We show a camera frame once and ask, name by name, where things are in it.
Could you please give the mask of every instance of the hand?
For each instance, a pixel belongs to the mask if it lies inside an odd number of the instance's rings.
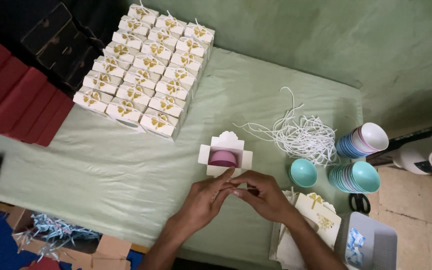
[[[257,190],[234,189],[233,194],[249,203],[261,217],[269,221],[285,224],[297,212],[271,175],[248,170],[229,182],[235,185],[247,183],[248,187],[256,188]]]
[[[233,173],[234,168],[229,168],[216,178],[193,183],[183,206],[168,219],[166,227],[176,227],[182,241],[203,229],[216,217],[235,187],[227,182]]]

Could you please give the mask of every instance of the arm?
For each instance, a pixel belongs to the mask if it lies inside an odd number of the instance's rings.
[[[312,270],[347,270],[333,251],[290,204],[274,177],[252,170],[230,180],[235,185],[247,183],[257,190],[235,189],[233,194],[249,203],[261,217],[284,224],[299,249],[304,263]]]
[[[227,169],[217,178],[193,183],[181,209],[170,217],[158,239],[138,266],[138,270],[169,270],[178,248],[203,229],[219,213],[234,185],[226,182],[234,173]]]

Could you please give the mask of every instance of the gray plastic basket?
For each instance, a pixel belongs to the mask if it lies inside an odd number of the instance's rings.
[[[334,252],[343,262],[360,270],[396,269],[398,235],[393,228],[358,212],[338,216],[341,217],[341,226],[334,243]],[[366,237],[359,248],[364,254],[362,266],[346,261],[346,243],[351,228]]]

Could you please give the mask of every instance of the open gift box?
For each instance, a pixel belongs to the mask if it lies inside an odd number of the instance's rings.
[[[220,150],[231,152],[236,158],[236,169],[232,177],[243,173],[243,170],[250,170],[253,165],[253,152],[244,150],[244,141],[238,140],[234,132],[225,131],[219,137],[211,138],[211,145],[201,144],[199,148],[198,163],[206,164],[206,174],[209,176],[221,175],[228,167],[209,165],[210,157]]]
[[[29,243],[25,243],[24,237],[17,235],[33,226],[33,213],[15,206],[6,221],[13,229],[12,237],[18,247],[38,254],[39,250],[46,246],[45,240],[36,236]],[[75,240],[75,244],[68,242],[54,251],[60,261],[72,264],[74,270],[129,270],[131,267],[130,261],[126,260],[131,248],[130,242],[103,234],[99,242]]]

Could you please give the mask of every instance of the floor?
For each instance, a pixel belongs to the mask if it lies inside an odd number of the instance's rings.
[[[398,235],[398,270],[432,270],[432,177],[380,168],[381,187],[368,195],[369,216]]]

